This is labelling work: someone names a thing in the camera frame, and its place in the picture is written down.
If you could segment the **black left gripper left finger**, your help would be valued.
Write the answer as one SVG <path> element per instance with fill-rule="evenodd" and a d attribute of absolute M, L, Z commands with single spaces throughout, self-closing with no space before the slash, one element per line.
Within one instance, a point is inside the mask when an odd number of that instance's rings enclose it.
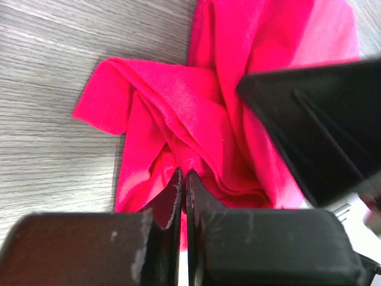
<path fill-rule="evenodd" d="M 1 248 L 2 285 L 177 285 L 182 173 L 136 213 L 32 213 Z"/>

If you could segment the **pink t shirt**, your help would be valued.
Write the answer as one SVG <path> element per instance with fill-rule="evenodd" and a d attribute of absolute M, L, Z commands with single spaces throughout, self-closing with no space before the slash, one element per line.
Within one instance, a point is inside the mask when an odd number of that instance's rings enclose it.
<path fill-rule="evenodd" d="M 73 112 L 126 135 L 117 212 L 135 212 L 175 169 L 230 207 L 298 208 L 304 196 L 236 93 L 249 73 L 360 57 L 346 1 L 199 1 L 186 66 L 123 58 L 95 69 Z"/>

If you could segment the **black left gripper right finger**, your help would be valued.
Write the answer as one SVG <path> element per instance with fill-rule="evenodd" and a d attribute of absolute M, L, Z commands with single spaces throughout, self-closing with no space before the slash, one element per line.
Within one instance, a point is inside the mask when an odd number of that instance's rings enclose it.
<path fill-rule="evenodd" d="M 235 209 L 186 177 L 190 285 L 360 285 L 362 264 L 323 209 Z"/>

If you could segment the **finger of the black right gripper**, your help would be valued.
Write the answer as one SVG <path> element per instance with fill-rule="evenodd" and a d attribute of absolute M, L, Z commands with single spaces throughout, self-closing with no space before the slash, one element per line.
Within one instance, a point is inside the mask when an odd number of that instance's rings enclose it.
<path fill-rule="evenodd" d="M 380 195 L 378 58 L 250 74 L 236 90 L 313 206 Z"/>

